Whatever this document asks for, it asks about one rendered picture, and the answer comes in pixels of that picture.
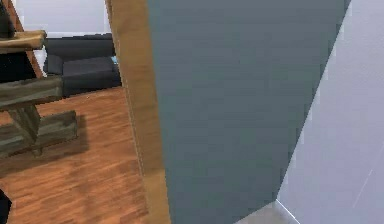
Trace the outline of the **wooden door frame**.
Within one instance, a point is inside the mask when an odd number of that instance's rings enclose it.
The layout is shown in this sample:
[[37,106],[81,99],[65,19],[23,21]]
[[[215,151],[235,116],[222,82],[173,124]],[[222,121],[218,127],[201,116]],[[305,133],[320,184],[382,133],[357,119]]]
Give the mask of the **wooden door frame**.
[[171,224],[147,0],[105,0],[138,156],[148,224]]

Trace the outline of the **dark grey sofa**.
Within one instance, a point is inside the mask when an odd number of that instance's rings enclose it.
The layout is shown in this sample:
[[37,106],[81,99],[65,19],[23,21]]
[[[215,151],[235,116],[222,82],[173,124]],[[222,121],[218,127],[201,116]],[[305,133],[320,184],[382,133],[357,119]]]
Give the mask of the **dark grey sofa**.
[[59,75],[63,97],[121,86],[111,33],[47,38],[43,71]]

